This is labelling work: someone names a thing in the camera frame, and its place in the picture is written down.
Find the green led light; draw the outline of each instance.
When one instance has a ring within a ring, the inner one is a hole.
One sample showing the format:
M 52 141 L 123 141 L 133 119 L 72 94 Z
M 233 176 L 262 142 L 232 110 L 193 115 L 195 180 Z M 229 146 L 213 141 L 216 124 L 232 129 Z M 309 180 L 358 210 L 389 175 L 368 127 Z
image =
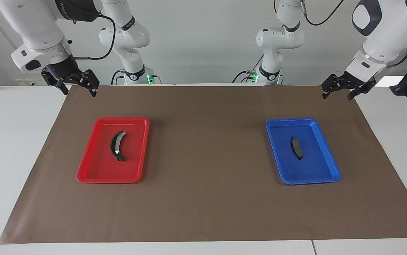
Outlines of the green led light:
M 282 85 L 282 81 L 284 80 L 284 76 L 282 74 L 279 75 L 277 79 L 276 85 Z
M 147 80 L 148 80 L 148 84 L 152 85 L 153 84 L 153 79 L 151 75 L 147 74 Z

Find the plastic tray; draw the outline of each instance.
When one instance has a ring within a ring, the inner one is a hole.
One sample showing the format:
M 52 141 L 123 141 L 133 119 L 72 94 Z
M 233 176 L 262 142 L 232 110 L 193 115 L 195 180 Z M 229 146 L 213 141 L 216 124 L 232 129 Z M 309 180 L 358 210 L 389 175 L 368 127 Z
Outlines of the plastic tray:
M 84 183 L 133 183 L 140 179 L 150 121 L 147 118 L 100 118 L 95 121 L 82 157 L 77 179 Z M 111 141 L 126 131 L 118 161 L 111 153 Z
M 290 185 L 335 182 L 341 174 L 317 121 L 312 118 L 270 119 L 266 122 L 281 179 Z M 293 152 L 299 140 L 301 160 Z

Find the brown paper mat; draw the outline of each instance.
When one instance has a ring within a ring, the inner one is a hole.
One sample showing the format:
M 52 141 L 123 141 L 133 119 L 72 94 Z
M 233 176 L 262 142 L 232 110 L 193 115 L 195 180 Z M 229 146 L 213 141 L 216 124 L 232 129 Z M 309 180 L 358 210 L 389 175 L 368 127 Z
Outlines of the brown paper mat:
M 151 121 L 138 184 L 81 184 L 103 116 Z M 315 118 L 340 182 L 288 186 L 270 118 Z M 0 243 L 407 237 L 407 191 L 356 103 L 320 87 L 73 87 Z

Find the white table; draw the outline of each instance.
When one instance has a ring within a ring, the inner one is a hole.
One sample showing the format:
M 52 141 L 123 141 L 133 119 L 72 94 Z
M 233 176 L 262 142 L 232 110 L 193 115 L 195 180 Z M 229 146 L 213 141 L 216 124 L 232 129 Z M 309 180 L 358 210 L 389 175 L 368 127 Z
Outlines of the white table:
M 50 87 L 0 87 L 0 235 L 64 100 Z M 407 188 L 407 99 L 375 88 L 357 102 Z M 27 244 L 0 245 L 0 254 L 313 255 L 314 249 L 318 255 L 407 254 L 407 239 Z

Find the blue tray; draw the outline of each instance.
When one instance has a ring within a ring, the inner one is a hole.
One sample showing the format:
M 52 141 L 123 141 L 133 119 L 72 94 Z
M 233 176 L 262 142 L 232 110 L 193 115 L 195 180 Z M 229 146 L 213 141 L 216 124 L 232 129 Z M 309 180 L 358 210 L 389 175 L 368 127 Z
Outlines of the blue tray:
M 290 185 L 339 181 L 340 171 L 317 121 L 312 118 L 270 119 L 266 122 L 281 179 Z M 301 160 L 291 140 L 299 141 Z

